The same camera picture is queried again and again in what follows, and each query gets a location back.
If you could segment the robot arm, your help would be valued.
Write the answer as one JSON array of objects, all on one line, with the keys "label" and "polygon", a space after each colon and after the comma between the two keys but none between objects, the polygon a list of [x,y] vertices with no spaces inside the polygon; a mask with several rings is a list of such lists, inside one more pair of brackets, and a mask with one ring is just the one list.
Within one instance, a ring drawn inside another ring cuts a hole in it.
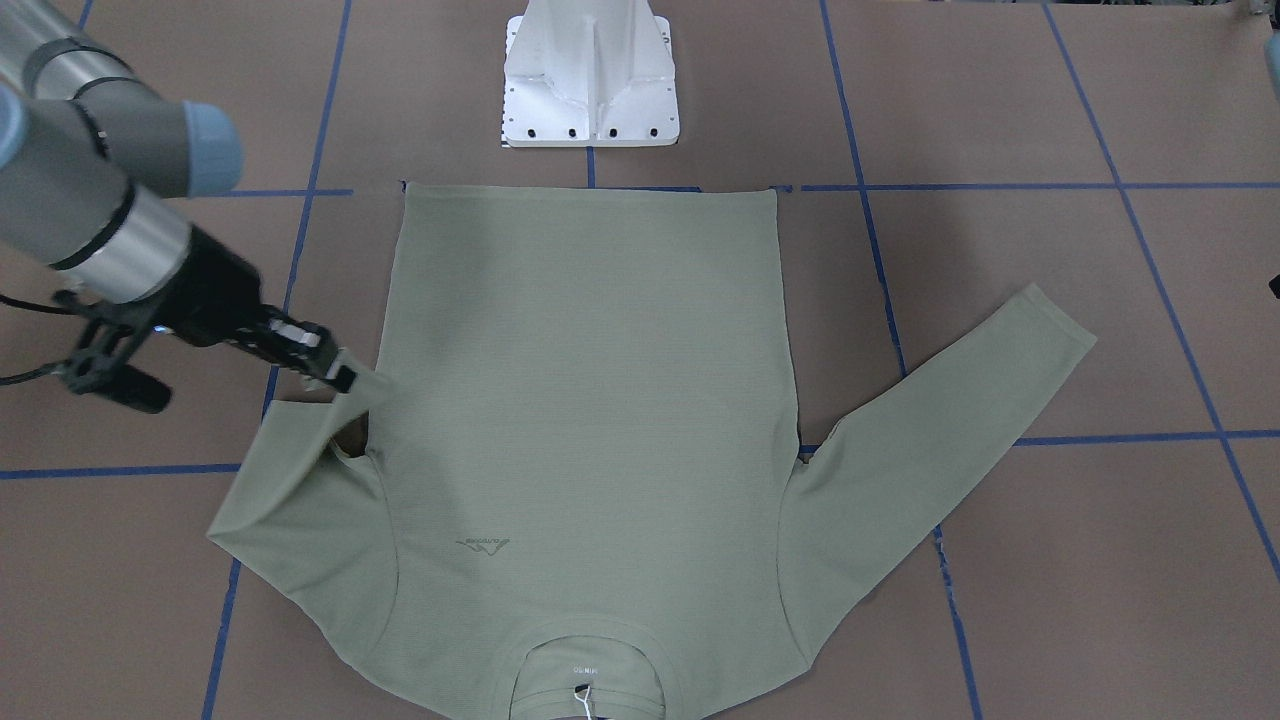
[{"label": "robot arm", "polygon": [[50,3],[5,1],[1,33],[3,241],[64,279],[52,310],[86,320],[40,374],[160,413],[169,387],[131,360],[164,329],[348,392],[358,373],[332,332],[264,302],[259,270],[170,205],[238,184],[229,117],[165,100]]}]

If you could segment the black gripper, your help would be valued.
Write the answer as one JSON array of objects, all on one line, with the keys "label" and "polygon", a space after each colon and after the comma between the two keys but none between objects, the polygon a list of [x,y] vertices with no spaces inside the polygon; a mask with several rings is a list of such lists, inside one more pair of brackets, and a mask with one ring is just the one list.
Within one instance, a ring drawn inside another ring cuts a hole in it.
[{"label": "black gripper", "polygon": [[151,320],[195,347],[230,345],[268,363],[291,365],[303,392],[348,393],[358,365],[337,350],[324,325],[298,322],[262,301],[261,275],[201,228],[173,278],[160,288]]}]

